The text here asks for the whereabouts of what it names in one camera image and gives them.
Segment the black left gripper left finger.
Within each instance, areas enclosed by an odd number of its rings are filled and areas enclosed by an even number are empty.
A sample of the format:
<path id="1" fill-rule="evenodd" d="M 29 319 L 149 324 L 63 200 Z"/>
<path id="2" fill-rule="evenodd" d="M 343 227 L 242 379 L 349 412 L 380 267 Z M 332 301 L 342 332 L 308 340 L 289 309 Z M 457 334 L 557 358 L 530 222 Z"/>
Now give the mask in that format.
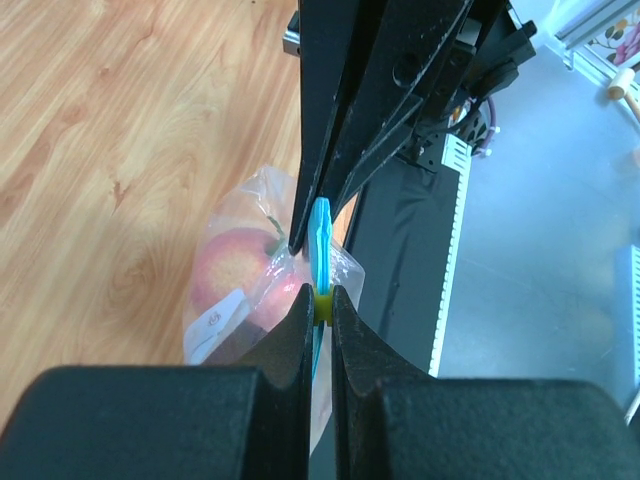
<path id="1" fill-rule="evenodd" d="M 1 435 L 5 479 L 304 479 L 314 295 L 226 366 L 67 366 Z"/>

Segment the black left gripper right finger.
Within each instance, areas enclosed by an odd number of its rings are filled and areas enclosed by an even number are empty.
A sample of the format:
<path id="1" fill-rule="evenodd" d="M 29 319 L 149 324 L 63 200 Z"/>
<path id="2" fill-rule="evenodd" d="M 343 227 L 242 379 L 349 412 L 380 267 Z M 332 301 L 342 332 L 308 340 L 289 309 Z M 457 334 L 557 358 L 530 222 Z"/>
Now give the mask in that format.
<path id="1" fill-rule="evenodd" d="M 332 297 L 341 479 L 635 479 L 621 410 L 580 381 L 436 379 Z"/>

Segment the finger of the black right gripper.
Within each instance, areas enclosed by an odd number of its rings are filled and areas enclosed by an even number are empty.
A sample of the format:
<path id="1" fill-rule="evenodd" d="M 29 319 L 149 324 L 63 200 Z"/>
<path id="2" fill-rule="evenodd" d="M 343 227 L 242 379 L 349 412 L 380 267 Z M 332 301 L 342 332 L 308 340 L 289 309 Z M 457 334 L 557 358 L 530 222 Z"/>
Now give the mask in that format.
<path id="1" fill-rule="evenodd" d="M 339 164 L 337 143 L 360 86 L 385 10 L 383 1 L 300 1 L 301 160 L 291 219 L 291 251 L 306 242 L 315 199 L 337 214 L 353 162 Z"/>

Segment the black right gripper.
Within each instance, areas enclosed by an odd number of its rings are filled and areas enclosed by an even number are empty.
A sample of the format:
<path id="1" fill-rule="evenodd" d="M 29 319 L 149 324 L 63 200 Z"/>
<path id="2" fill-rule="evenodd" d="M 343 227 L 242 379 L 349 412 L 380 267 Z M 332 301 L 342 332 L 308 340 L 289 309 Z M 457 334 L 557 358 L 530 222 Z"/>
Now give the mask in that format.
<path id="1" fill-rule="evenodd" d="M 332 213 L 377 169 L 372 149 L 397 114 L 398 155 L 453 134 L 477 142 L 481 106 L 531 59 L 536 25 L 507 1 L 360 1 L 332 139 Z"/>

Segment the clear zip top bag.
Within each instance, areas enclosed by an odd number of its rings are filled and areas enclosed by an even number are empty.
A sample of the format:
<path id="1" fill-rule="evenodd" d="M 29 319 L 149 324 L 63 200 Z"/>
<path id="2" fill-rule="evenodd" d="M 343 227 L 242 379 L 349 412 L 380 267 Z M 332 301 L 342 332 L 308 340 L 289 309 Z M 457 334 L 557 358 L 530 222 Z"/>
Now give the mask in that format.
<path id="1" fill-rule="evenodd" d="M 187 365 L 224 365 L 287 315 L 311 265 L 288 250 L 295 179 L 259 168 L 210 212 L 197 243 L 183 314 Z"/>

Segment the pink fake fruit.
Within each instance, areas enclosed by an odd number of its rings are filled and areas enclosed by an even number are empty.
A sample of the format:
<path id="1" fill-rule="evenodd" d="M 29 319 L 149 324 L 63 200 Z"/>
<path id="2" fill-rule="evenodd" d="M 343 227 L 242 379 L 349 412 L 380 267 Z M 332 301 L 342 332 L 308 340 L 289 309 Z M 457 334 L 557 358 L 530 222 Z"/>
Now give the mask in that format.
<path id="1" fill-rule="evenodd" d="M 282 240 L 259 228 L 233 228 L 213 237 L 196 257 L 191 304 L 197 314 L 241 290 L 249 320 L 272 330 L 288 313 L 305 273 L 276 253 Z"/>

